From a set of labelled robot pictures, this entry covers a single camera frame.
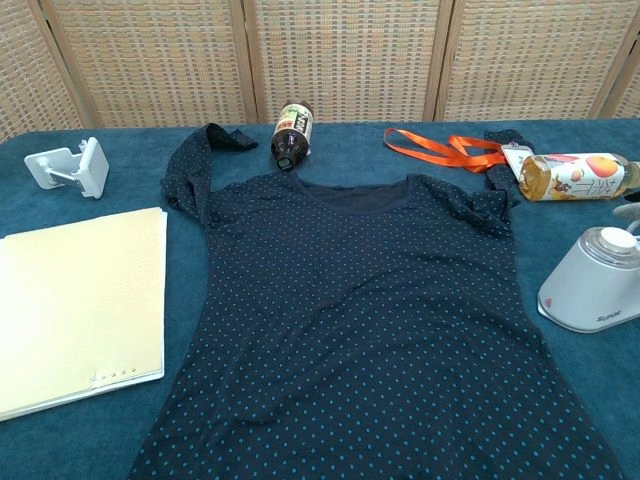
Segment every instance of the juice bottle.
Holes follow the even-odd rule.
[[[518,182],[533,201],[613,198],[640,187],[640,162],[612,153],[531,155]]]
[[[288,171],[309,154],[313,111],[306,102],[287,102],[271,138],[271,153],[280,170]]]

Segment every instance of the yellow paper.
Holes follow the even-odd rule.
[[[164,374],[160,208],[0,240],[0,420]]]

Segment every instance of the woven panel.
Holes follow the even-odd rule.
[[[256,0],[255,10],[267,121],[290,98],[325,122],[422,120],[437,0]]]
[[[640,117],[640,68],[636,71],[631,84],[625,91],[615,116]]]
[[[52,3],[105,126],[245,122],[228,1]]]
[[[467,0],[445,120],[585,118],[638,0]]]
[[[81,126],[25,0],[0,0],[0,142],[30,130]]]

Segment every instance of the orange lanyard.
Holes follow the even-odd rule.
[[[429,155],[418,150],[393,145],[389,142],[389,136],[393,133],[404,135],[416,145],[444,156]],[[435,163],[436,165],[442,165],[443,167],[463,167],[474,173],[482,173],[494,165],[507,163],[507,160],[504,158],[502,150],[500,149],[502,146],[501,144],[473,137],[451,135],[449,137],[449,145],[451,146],[447,146],[428,138],[421,137],[420,135],[416,135],[415,133],[411,133],[408,130],[387,128],[384,132],[384,143],[387,147],[395,150],[396,152],[404,153],[405,155],[418,158],[425,162]],[[496,151],[494,153],[485,153],[483,155],[469,155],[466,147],[486,148]]]

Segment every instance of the white garment steamer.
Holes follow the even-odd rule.
[[[538,292],[538,311],[557,324],[592,333],[640,317],[640,203],[613,210],[626,230],[584,232]]]

